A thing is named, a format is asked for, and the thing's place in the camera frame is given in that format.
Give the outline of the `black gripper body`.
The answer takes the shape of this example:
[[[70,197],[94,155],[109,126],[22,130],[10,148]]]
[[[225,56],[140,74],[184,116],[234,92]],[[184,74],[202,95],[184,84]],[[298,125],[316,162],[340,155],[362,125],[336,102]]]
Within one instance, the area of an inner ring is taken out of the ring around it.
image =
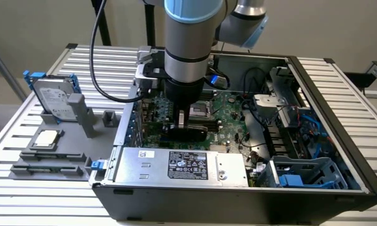
[[[202,92],[204,80],[178,82],[174,79],[165,81],[165,94],[178,110],[188,111],[189,106],[198,101]]]

